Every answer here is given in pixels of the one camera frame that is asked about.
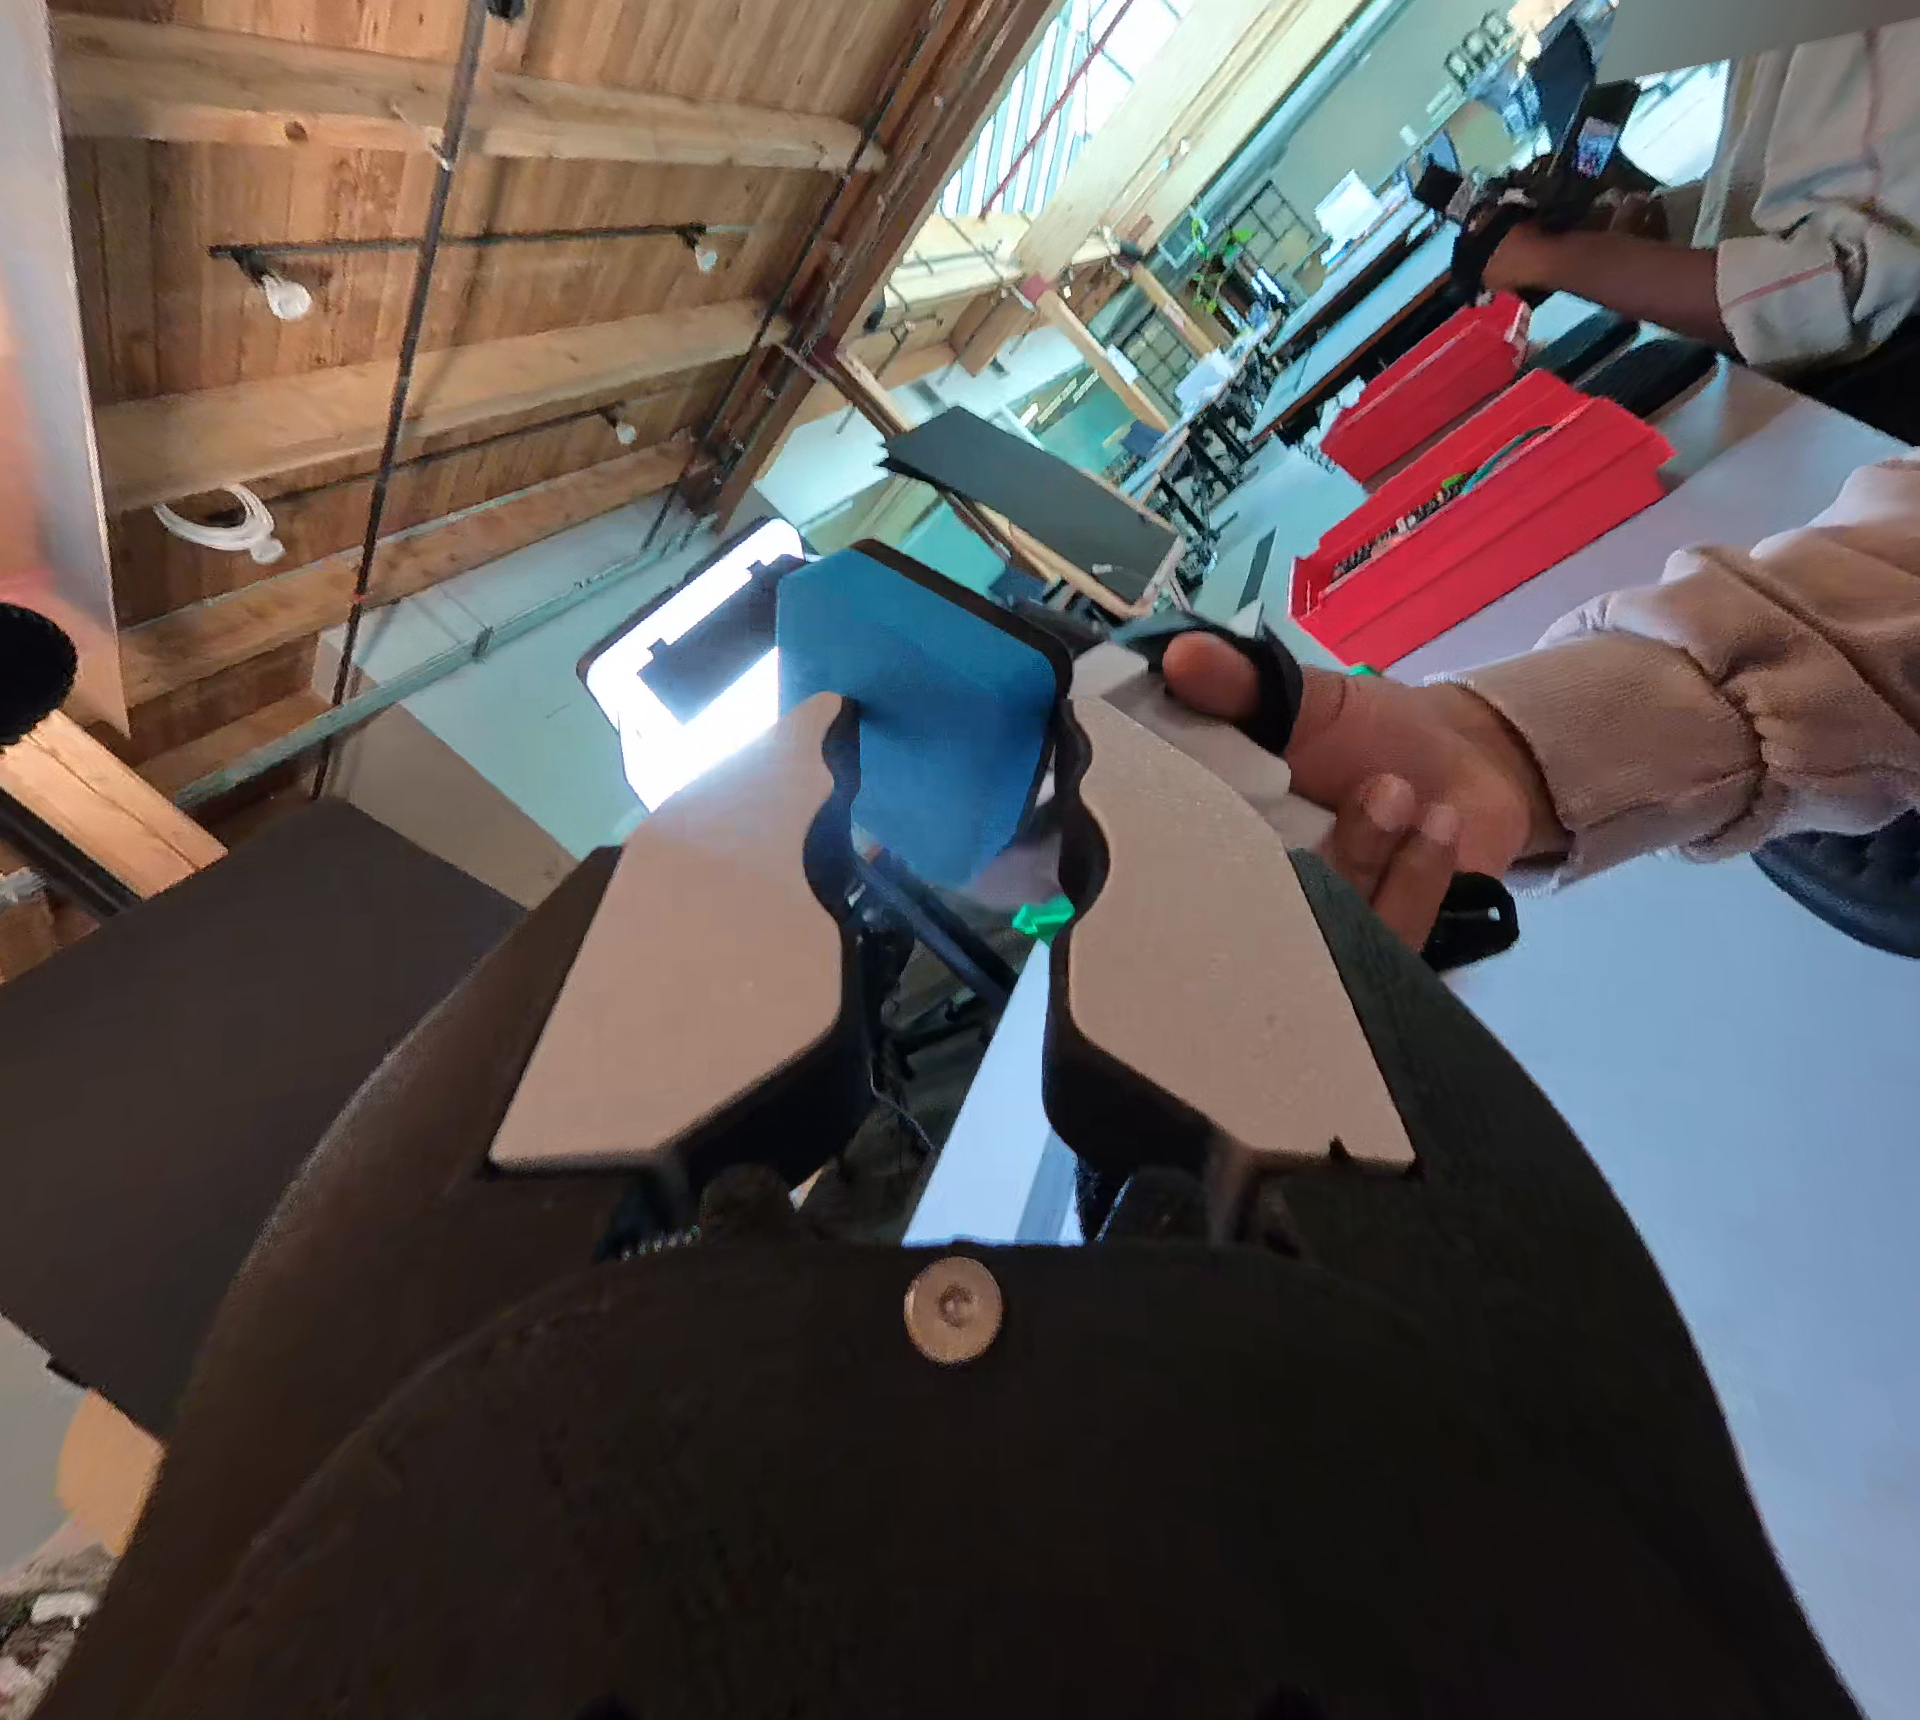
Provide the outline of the person's right forearm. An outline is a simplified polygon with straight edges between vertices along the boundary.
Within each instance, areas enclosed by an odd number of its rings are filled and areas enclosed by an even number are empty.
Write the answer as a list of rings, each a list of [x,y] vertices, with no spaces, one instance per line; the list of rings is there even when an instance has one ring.
[[[1454,681],[1528,752],[1567,881],[1881,830],[1918,804],[1916,450],[1852,471],[1808,523],[1676,551]]]

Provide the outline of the black round knob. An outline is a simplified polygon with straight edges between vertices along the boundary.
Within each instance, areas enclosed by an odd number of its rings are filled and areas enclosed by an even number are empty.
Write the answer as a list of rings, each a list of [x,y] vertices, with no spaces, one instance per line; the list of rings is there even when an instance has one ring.
[[[52,617],[3,599],[0,743],[11,747],[55,714],[79,676],[79,650]]]

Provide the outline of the black light stand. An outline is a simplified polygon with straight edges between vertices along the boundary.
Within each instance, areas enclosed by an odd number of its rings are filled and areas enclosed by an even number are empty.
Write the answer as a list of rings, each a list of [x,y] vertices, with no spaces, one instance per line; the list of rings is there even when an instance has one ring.
[[[1003,1012],[1020,972],[968,917],[883,848],[858,855],[853,866],[868,901],[889,925],[916,939],[981,1007]]]

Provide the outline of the long dark work table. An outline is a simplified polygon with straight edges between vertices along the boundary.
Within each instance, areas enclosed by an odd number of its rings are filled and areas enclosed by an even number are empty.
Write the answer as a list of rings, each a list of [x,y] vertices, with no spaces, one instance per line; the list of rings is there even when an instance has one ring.
[[[1350,383],[1367,383],[1401,359],[1464,303],[1452,268],[1459,227],[1444,222],[1351,306],[1341,308],[1276,378],[1253,425],[1253,443],[1292,443]]]

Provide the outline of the blue black foam block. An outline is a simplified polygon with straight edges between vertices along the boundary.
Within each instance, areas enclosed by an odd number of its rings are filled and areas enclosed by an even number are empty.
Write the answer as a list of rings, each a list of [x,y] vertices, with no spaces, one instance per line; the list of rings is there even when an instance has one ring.
[[[1066,643],[876,540],[781,575],[773,607],[779,707],[855,709],[853,825],[928,884],[972,884],[1034,812]]]

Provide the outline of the red plastic bin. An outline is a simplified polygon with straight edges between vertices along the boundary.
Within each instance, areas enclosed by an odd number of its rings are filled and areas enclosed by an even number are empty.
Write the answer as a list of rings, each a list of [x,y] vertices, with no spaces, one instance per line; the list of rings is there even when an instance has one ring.
[[[1531,306],[1512,291],[1454,311],[1363,383],[1313,445],[1356,484],[1373,484],[1499,396],[1529,347]]]
[[[1672,457],[1643,418],[1531,372],[1293,563],[1290,617],[1383,672],[1662,500]]]

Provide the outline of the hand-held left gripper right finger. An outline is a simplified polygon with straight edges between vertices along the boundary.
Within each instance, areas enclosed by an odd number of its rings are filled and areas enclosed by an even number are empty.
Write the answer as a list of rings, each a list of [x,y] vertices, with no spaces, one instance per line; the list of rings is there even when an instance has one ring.
[[[1062,709],[1042,1104],[1105,1180],[1178,1169],[1207,1213],[1269,1178],[1401,1180],[1416,1148],[1283,835],[1111,700]]]

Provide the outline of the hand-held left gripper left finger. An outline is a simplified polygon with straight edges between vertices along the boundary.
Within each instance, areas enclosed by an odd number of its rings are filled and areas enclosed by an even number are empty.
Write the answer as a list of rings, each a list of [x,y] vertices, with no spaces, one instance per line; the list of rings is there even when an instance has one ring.
[[[870,1110],[855,721],[806,696],[639,822],[492,1133],[496,1169],[698,1199],[737,1166],[796,1189],[850,1144]]]

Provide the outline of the studio light panel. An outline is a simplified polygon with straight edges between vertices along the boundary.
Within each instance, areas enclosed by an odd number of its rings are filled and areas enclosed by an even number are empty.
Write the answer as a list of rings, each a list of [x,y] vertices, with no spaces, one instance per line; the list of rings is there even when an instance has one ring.
[[[777,719],[777,589],[808,558],[791,522],[765,517],[710,551],[577,661],[643,813]]]

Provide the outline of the person's right hand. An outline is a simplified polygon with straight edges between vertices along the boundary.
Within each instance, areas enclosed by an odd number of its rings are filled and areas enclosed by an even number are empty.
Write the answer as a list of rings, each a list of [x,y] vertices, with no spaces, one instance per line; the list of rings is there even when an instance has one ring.
[[[1501,877],[1569,845],[1528,747],[1454,681],[1308,668],[1283,757],[1331,817],[1315,855],[1412,950],[1458,872]]]

